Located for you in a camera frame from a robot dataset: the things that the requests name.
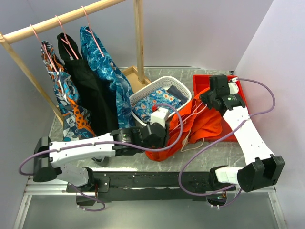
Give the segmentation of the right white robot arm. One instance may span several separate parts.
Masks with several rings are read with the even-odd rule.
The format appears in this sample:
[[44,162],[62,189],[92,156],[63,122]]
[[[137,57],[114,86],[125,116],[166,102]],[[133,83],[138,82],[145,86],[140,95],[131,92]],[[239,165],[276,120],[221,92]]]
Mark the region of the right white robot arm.
[[230,88],[231,80],[226,75],[209,78],[209,90],[200,95],[209,109],[219,111],[232,129],[244,154],[245,167],[220,166],[210,170],[209,186],[220,190],[225,184],[239,185],[244,192],[274,186],[284,168],[281,156],[275,156],[265,144],[248,113],[244,99]]

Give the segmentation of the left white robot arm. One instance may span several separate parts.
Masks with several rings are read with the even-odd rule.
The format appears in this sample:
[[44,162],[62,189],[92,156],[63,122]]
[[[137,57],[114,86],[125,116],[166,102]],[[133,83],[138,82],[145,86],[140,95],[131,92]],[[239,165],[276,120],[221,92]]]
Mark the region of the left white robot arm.
[[59,179],[88,192],[95,185],[93,171],[88,167],[74,166],[72,161],[133,156],[149,149],[163,148],[167,140],[168,124],[159,123],[120,128],[78,141],[53,142],[49,137],[42,137],[34,149],[33,180],[41,183]]

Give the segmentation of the pink wire hanger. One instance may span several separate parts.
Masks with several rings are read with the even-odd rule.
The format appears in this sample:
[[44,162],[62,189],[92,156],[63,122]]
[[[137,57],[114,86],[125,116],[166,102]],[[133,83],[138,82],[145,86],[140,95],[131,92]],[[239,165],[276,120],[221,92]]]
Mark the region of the pink wire hanger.
[[[209,122],[212,117],[207,106],[202,102],[192,100],[183,109],[179,111],[183,121],[183,134],[190,131],[193,127],[199,127]],[[169,122],[169,136],[178,136],[181,125],[177,114],[175,114]]]

